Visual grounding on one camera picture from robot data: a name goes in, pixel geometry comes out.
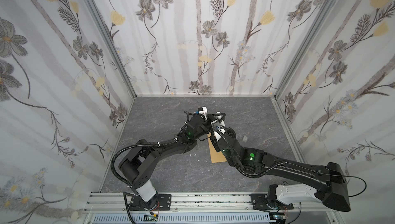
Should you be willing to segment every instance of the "cardboard sheet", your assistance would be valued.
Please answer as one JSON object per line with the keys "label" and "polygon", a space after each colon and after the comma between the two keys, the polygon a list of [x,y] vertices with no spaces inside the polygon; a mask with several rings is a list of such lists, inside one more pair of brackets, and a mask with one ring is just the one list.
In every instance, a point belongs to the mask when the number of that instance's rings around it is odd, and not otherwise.
{"label": "cardboard sheet", "polygon": [[214,146],[211,144],[210,140],[210,133],[209,133],[209,148],[210,148],[210,157],[211,157],[211,163],[216,163],[216,162],[226,162],[225,156],[222,154],[222,152],[216,152]]}

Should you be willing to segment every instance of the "gray marble floor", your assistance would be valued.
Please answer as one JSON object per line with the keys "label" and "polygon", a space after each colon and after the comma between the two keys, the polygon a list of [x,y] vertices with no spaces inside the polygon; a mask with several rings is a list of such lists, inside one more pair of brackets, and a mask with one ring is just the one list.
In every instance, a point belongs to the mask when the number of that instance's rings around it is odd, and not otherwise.
{"label": "gray marble floor", "polygon": [[[137,97],[116,151],[143,138],[149,142],[172,138],[186,121],[184,110],[194,112],[203,106],[209,113],[226,113],[225,125],[235,130],[242,146],[295,160],[267,97]],[[244,136],[248,137],[247,142],[243,142]],[[117,169],[124,155],[117,159]],[[211,163],[207,140],[188,153],[160,161],[151,177],[158,192],[267,191],[270,184],[282,184],[283,180],[271,175],[247,178],[227,162]],[[129,191],[126,184],[109,171],[102,192],[123,191]]]}

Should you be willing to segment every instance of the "robotic arm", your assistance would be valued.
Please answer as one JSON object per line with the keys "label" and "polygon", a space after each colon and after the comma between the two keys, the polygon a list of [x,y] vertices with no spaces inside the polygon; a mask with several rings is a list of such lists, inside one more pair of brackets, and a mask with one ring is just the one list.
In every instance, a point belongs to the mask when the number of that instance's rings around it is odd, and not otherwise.
{"label": "robotic arm", "polygon": [[[244,176],[259,178],[268,174],[302,183],[291,186],[271,185],[266,196],[268,205],[322,202],[334,210],[351,210],[347,183],[338,164],[329,162],[327,166],[309,165],[280,158],[260,149],[245,148],[236,139],[235,131],[225,127],[225,113],[208,114],[206,107],[198,108],[195,113],[185,113],[187,121],[174,139],[158,143],[142,139],[136,145],[117,152],[111,160],[111,171],[128,184],[135,195],[140,195],[144,208],[152,209],[158,201],[158,193],[150,181],[157,163],[173,154],[189,152],[200,137],[211,133],[210,140],[215,150],[221,151],[229,166],[235,167]],[[120,171],[126,177],[123,178],[116,172],[114,163],[116,157],[129,149],[130,152],[119,164]]]}

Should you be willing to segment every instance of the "black mounting plate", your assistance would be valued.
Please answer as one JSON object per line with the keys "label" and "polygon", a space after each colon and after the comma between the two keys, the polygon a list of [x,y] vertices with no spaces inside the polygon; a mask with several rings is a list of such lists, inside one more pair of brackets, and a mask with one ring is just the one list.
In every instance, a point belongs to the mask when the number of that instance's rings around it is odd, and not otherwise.
{"label": "black mounting plate", "polygon": [[[251,194],[251,203],[252,206],[254,207],[255,210],[260,210],[260,211],[273,211],[273,209],[269,208],[267,206],[268,201],[266,200],[265,196],[266,194]],[[280,210],[285,209],[294,209],[294,205],[289,204],[289,205],[284,205],[284,204],[279,204]]]}
{"label": "black mounting plate", "polygon": [[[142,201],[140,196],[132,196],[131,201],[128,204],[130,211],[144,211],[146,210],[143,207],[143,204],[140,204]],[[171,205],[171,194],[159,194],[158,195],[158,202],[159,202],[159,211],[162,210],[170,210]]]}

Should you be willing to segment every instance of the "floral wallpaper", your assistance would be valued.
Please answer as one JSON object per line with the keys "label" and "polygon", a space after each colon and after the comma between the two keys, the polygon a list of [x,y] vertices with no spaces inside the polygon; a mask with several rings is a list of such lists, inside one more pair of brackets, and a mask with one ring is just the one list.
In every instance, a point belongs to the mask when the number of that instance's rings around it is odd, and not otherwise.
{"label": "floral wallpaper", "polygon": [[270,94],[325,0],[95,0],[137,94]]}
{"label": "floral wallpaper", "polygon": [[[395,217],[394,44],[395,0],[338,0],[277,96],[309,163],[334,161],[367,181],[341,213],[346,223]],[[363,186],[348,181],[350,194]]]}
{"label": "floral wallpaper", "polygon": [[83,0],[0,14],[1,220],[80,223],[132,99]]}

